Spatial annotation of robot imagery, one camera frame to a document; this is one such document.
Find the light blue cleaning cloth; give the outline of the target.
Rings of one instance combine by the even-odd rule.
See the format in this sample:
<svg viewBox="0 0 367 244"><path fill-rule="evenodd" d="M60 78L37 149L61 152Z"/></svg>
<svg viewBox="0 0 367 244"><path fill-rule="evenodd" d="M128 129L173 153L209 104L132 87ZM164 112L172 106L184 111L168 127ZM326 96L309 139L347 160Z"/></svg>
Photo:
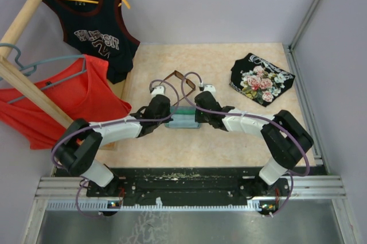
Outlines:
<svg viewBox="0 0 367 244"><path fill-rule="evenodd" d="M195 121L194 114L175 114L173 115L172 123L176 127L195 127L197 122Z"/></svg>

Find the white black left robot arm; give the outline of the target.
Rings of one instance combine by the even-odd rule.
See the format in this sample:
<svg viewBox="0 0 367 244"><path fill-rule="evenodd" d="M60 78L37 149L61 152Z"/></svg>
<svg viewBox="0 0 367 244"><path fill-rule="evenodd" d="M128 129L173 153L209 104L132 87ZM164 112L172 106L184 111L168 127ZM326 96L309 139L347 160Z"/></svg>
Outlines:
<svg viewBox="0 0 367 244"><path fill-rule="evenodd" d="M95 157L101 146L152 133L170 121L170 99L155 95L148 106L122 119L107 122L75 120L52 149L52 159L59 162L71 176L82 177L99 186L102 193L113 196L119 182L112 171Z"/></svg>

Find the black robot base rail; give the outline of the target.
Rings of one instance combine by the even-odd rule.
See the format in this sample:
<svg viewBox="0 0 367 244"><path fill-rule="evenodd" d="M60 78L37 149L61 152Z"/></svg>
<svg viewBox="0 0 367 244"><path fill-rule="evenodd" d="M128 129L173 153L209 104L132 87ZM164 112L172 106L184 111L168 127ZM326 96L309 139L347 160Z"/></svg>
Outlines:
<svg viewBox="0 0 367 244"><path fill-rule="evenodd" d="M293 178L267 185L259 168L114 168L110 187L81 180L73 208L98 210L105 216L119 211L257 211L273 215L288 199Z"/></svg>

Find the brown sunglasses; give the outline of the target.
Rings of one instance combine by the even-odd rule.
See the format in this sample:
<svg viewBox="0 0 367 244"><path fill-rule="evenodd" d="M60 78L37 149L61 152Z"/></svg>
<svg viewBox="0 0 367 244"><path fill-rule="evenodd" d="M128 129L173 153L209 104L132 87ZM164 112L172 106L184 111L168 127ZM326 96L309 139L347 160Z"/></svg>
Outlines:
<svg viewBox="0 0 367 244"><path fill-rule="evenodd" d="M177 70L174 70L172 73L167 75L163 80L167 81L168 79L170 79L173 76L175 76L176 78L178 78L180 80L183 80L183 82L191 88L191 90L187 93L187 95L191 95L193 92L195 92L196 85L191 80L184 79L184 75L181 72L177 71Z"/></svg>

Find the grey-blue glasses case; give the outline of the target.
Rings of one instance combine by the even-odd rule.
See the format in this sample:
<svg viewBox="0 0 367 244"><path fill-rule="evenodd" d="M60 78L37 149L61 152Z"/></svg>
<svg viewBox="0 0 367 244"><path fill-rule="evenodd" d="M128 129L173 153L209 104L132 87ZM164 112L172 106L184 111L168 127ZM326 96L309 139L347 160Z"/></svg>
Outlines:
<svg viewBox="0 0 367 244"><path fill-rule="evenodd" d="M195 107L179 106L165 126L170 129L199 129L201 124L196 121L195 114Z"/></svg>

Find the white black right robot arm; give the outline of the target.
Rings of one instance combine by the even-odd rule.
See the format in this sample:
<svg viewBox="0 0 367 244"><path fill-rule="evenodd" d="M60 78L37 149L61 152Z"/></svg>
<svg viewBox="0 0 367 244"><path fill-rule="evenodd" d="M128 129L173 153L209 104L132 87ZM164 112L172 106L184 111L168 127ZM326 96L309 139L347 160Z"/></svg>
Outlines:
<svg viewBox="0 0 367 244"><path fill-rule="evenodd" d="M302 158L306 163L306 173L309 173L306 153L312 148L314 140L289 111L256 115L233 106L221 107L209 91L199 93L194 101L198 123L208 123L222 131L252 134L265 141L271 158L260 170L260 178L256 181L260 194L272 194L276 190L276 181L287 171L293 170Z"/></svg>

